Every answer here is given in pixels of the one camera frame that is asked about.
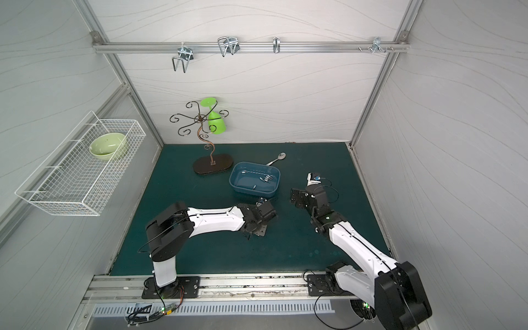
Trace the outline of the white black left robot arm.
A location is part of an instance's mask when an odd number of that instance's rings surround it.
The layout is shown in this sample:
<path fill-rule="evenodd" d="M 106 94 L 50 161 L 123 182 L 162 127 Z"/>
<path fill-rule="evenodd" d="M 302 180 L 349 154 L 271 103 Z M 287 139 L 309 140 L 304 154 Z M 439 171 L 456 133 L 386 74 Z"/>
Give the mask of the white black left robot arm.
<path fill-rule="evenodd" d="M 223 231 L 263 236 L 276 216 L 268 200 L 218 209 L 191 208 L 183 202 L 170 205 L 145 227 L 145 246 L 153 263 L 156 287 L 164 289 L 176 283 L 176 256 L 191 237 Z"/>

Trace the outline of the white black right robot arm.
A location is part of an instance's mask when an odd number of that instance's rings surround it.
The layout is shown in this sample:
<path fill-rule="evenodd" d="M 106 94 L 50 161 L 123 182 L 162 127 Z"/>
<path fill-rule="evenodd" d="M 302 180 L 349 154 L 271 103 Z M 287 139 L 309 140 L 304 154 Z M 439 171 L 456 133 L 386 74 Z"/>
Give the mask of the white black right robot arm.
<path fill-rule="evenodd" d="M 320 184 L 293 188 L 290 202 L 308 212 L 318 234 L 354 260 L 355 265 L 339 262 L 328 267 L 327 284 L 332 292 L 349 292 L 359 298 L 354 309 L 360 316 L 378 318 L 385 329 L 413 329 L 433 315 L 416 267 L 394 260 L 367 241 L 331 208 Z"/>

